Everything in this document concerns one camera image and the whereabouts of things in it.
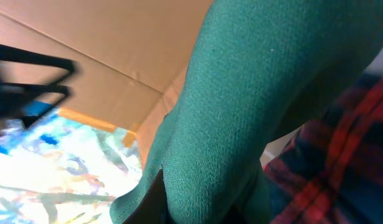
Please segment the dark green garment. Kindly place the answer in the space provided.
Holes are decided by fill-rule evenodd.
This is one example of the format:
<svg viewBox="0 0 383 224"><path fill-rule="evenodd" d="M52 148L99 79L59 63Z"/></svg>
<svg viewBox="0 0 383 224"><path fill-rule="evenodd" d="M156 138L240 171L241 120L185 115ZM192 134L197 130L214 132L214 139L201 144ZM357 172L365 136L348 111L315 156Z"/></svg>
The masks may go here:
<svg viewBox="0 0 383 224"><path fill-rule="evenodd" d="M383 0L215 1L112 222L269 222L265 146L319 115L382 47Z"/></svg>

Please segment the red navy plaid shirt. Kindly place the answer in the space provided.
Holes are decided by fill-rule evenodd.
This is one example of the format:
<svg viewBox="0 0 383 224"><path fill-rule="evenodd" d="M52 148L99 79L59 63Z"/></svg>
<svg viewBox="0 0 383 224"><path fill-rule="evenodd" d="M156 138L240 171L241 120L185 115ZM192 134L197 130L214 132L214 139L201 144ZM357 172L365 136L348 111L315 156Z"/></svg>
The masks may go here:
<svg viewBox="0 0 383 224"><path fill-rule="evenodd" d="M383 76L364 75L263 170L273 223L383 223Z"/></svg>

